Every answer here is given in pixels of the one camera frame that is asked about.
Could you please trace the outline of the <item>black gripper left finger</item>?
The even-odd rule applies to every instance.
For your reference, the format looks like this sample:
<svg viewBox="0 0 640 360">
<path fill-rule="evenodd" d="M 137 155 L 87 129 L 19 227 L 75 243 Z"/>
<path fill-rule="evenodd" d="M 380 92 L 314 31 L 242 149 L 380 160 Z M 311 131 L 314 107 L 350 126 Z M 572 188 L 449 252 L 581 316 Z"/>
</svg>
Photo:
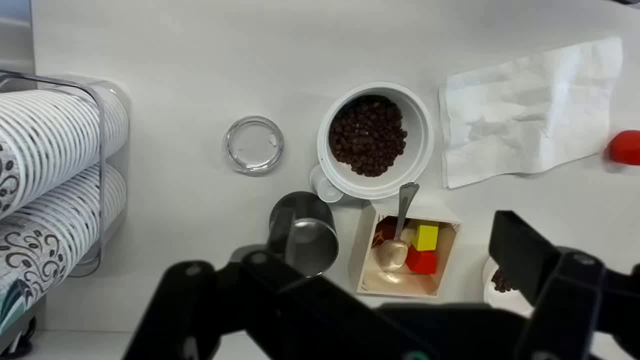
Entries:
<svg viewBox="0 0 640 360">
<path fill-rule="evenodd" d="M 202 261 L 169 267 L 124 360 L 213 360 L 236 332 L 271 360 L 428 360 L 407 330 L 264 250 L 221 271 Z"/>
</svg>

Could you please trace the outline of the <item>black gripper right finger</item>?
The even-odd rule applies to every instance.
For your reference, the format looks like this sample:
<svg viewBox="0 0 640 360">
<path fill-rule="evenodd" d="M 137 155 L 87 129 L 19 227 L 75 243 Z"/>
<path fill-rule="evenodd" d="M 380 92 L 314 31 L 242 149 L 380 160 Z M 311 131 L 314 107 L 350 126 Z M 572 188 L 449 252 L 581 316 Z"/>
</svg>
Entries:
<svg viewBox="0 0 640 360">
<path fill-rule="evenodd" d="M 494 212 L 488 255 L 531 307 L 517 360 L 587 360 L 596 332 L 640 360 L 637 269 L 621 275 L 587 252 L 554 247 L 512 210 Z"/>
</svg>

